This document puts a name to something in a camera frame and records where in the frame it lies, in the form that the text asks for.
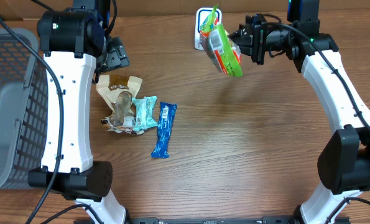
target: wood grain surface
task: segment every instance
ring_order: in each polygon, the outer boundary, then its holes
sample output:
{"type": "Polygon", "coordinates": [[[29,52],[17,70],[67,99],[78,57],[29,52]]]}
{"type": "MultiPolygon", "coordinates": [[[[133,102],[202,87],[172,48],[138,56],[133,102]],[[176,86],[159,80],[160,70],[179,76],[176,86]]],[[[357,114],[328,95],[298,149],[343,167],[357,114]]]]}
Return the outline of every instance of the wood grain surface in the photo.
{"type": "MultiPolygon", "coordinates": [[[[201,7],[220,5],[224,14],[229,12],[285,11],[288,1],[283,0],[116,0],[119,16],[194,15],[201,7]]],[[[73,6],[73,0],[42,0],[56,11],[73,6]]],[[[320,9],[370,9],[370,0],[320,0],[320,9]]],[[[46,9],[29,0],[0,0],[0,14],[9,21],[39,19],[46,9]]]]}
{"type": "MultiPolygon", "coordinates": [[[[273,12],[285,18],[284,12],[273,12]]],[[[245,14],[225,14],[228,32],[245,14]]],[[[340,46],[346,71],[370,109],[370,9],[321,11],[321,31],[340,46]]],[[[35,33],[37,21],[10,22],[35,33]]],[[[109,107],[91,94],[90,139],[95,160],[111,161],[112,190],[133,217],[252,218],[290,215],[319,183],[317,158],[330,139],[321,104],[286,56],[264,66],[243,57],[244,76],[220,74],[193,46],[194,16],[118,18],[131,61],[111,74],[143,79],[138,98],[178,104],[169,159],[152,159],[157,130],[143,136],[104,131],[109,107]]],[[[158,119],[159,105],[154,111],[158,119]]],[[[0,223],[24,223],[41,190],[0,190],[0,223]]],[[[370,200],[370,192],[362,194],[370,200]]],[[[50,194],[34,223],[72,205],[50,194]]],[[[353,202],[342,213],[370,223],[370,207],[353,202]]],[[[74,210],[55,223],[72,223],[74,210]]]]}

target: green snack bag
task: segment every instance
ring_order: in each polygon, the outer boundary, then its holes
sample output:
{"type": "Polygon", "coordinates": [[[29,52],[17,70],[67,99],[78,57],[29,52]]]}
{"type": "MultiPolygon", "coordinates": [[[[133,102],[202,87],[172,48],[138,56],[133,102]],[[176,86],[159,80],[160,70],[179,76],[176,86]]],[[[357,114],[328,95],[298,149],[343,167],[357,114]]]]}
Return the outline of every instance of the green snack bag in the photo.
{"type": "Polygon", "coordinates": [[[210,14],[207,16],[207,18],[204,20],[203,24],[200,26],[200,35],[202,37],[208,37],[210,32],[214,29],[214,27],[217,25],[218,18],[216,18],[215,12],[218,8],[219,4],[216,4],[210,14]]]}
{"type": "Polygon", "coordinates": [[[215,11],[218,5],[214,6],[210,15],[201,25],[200,43],[204,51],[210,57],[215,67],[221,72],[232,77],[241,77],[241,51],[229,37],[222,24],[215,20],[215,11]]]}
{"type": "Polygon", "coordinates": [[[140,100],[132,99],[132,102],[136,105],[136,124],[133,128],[134,131],[146,130],[158,125],[153,120],[153,109],[156,101],[156,96],[145,96],[145,98],[140,100]]]}

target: blue wrapper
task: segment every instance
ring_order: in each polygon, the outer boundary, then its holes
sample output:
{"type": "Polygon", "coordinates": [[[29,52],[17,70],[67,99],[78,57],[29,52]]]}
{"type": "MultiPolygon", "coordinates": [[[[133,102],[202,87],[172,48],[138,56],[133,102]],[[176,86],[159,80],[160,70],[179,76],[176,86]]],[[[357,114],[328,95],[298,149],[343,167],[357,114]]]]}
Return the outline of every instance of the blue wrapper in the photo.
{"type": "Polygon", "coordinates": [[[153,158],[166,159],[168,155],[168,141],[171,138],[173,119],[177,111],[177,105],[160,102],[160,118],[157,127],[157,144],[152,152],[153,158]]]}

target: teal wrapper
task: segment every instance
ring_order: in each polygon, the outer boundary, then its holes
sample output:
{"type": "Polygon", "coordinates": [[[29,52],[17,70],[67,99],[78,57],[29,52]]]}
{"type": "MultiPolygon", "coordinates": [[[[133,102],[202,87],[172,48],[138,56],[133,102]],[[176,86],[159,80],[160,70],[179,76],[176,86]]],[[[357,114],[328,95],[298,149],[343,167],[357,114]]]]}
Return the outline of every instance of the teal wrapper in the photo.
{"type": "Polygon", "coordinates": [[[153,120],[153,109],[156,101],[156,96],[145,96],[143,99],[132,99],[132,102],[136,105],[136,124],[134,131],[147,130],[158,125],[157,122],[153,120]]]}

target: mesh basket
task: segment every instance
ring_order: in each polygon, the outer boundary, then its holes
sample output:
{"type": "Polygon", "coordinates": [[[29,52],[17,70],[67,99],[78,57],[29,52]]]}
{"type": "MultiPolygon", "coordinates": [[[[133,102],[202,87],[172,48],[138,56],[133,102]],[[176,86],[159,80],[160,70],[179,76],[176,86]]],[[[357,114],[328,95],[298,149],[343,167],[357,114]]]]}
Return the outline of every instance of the mesh basket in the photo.
{"type": "MultiPolygon", "coordinates": [[[[14,31],[38,52],[35,36],[14,31]]],[[[47,137],[45,67],[0,29],[0,189],[28,189],[27,172],[39,167],[47,137]]]]}

